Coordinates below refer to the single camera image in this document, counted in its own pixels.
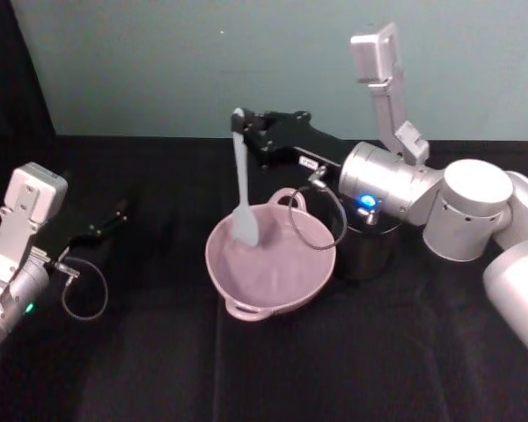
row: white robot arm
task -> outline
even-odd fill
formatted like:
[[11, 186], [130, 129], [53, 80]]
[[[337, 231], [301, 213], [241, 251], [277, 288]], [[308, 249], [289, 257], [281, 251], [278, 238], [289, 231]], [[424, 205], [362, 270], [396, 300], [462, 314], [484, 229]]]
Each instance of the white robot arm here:
[[425, 225], [425, 244], [449, 260], [476, 259], [493, 238], [504, 253], [483, 273], [488, 298], [528, 346], [528, 178], [472, 159], [443, 170], [424, 166], [428, 143], [403, 117], [395, 24], [358, 34], [351, 45], [358, 81], [369, 84], [379, 137], [389, 151], [357, 144], [341, 168], [340, 193], [358, 203], [368, 198], [362, 208]]
[[[64, 178], [28, 163], [11, 175], [0, 208], [0, 343], [48, 285], [47, 253], [34, 247], [34, 239], [59, 212], [68, 183]], [[57, 269], [71, 277], [78, 272]]]

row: gray spatula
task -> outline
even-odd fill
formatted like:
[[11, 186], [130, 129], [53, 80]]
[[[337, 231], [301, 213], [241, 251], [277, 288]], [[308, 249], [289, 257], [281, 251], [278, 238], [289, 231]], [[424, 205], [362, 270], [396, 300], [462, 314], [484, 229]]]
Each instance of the gray spatula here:
[[232, 236], [249, 246], [258, 245], [260, 233], [258, 221], [252, 209], [248, 205], [248, 180], [246, 176], [246, 146], [243, 143], [243, 135], [232, 134], [235, 147], [235, 159], [237, 161], [238, 198], [239, 204], [232, 212]]

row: pink bowl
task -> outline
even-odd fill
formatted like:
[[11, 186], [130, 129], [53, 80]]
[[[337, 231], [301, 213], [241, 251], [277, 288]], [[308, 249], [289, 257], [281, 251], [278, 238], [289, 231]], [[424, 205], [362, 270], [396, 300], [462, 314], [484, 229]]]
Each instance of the pink bowl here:
[[[251, 206], [260, 243], [251, 248], [231, 237], [231, 215], [220, 221], [205, 247], [209, 276], [225, 300], [227, 311], [243, 321], [260, 321], [294, 310], [310, 301], [333, 273], [336, 248], [316, 251], [291, 226], [289, 209], [278, 202], [294, 189], [283, 188], [266, 204]], [[293, 218], [303, 236], [316, 245], [331, 244], [333, 235], [307, 214], [304, 197], [296, 196]]]

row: black table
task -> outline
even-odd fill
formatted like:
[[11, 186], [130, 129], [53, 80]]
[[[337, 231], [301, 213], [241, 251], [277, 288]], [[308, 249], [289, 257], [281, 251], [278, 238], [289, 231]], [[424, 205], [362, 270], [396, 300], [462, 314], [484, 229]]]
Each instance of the black table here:
[[[528, 142], [432, 142], [429, 164], [485, 159], [528, 176]], [[96, 323], [65, 316], [61, 280], [0, 347], [0, 421], [528, 420], [528, 351], [488, 302], [482, 271], [430, 254], [404, 227], [383, 276], [331, 280], [258, 324], [229, 317], [204, 245], [237, 200], [229, 140], [0, 139], [11, 170], [70, 170], [67, 199], [106, 208], [140, 185], [135, 217], [92, 256], [110, 285]], [[300, 186], [252, 166], [251, 201]]]

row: light blue wall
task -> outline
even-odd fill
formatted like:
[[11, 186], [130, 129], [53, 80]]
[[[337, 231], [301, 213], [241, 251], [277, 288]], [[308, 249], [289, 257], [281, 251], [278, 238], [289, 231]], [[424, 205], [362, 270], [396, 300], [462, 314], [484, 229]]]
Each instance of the light blue wall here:
[[428, 139], [528, 140], [528, 0], [14, 0], [55, 127], [227, 136], [236, 106], [376, 128], [349, 38], [395, 21]]

